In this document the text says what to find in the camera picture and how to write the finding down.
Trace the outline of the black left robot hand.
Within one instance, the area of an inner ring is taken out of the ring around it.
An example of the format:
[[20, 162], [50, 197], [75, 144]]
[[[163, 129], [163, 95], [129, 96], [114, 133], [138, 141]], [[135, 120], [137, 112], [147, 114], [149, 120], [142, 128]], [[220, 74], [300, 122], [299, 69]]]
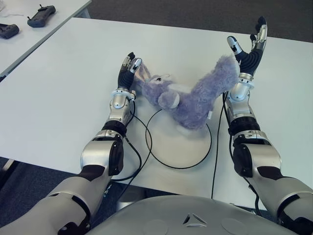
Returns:
[[139, 69], [142, 63], [141, 58], [136, 58], [133, 52], [130, 52], [123, 60], [119, 75], [118, 75], [118, 89], [129, 90], [134, 81], [134, 74]]

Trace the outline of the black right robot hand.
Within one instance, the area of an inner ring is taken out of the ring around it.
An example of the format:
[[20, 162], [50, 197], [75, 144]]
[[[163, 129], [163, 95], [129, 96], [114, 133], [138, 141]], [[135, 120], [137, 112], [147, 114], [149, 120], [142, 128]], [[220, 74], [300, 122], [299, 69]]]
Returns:
[[256, 35], [251, 34], [251, 51], [249, 53], [245, 52], [237, 39], [234, 36], [227, 37], [227, 43], [237, 62], [239, 63], [240, 73], [246, 73], [251, 76], [255, 74], [261, 60], [266, 47], [267, 42], [267, 31], [268, 25], [267, 21], [263, 16], [260, 16], [258, 19], [258, 23], [255, 26]]

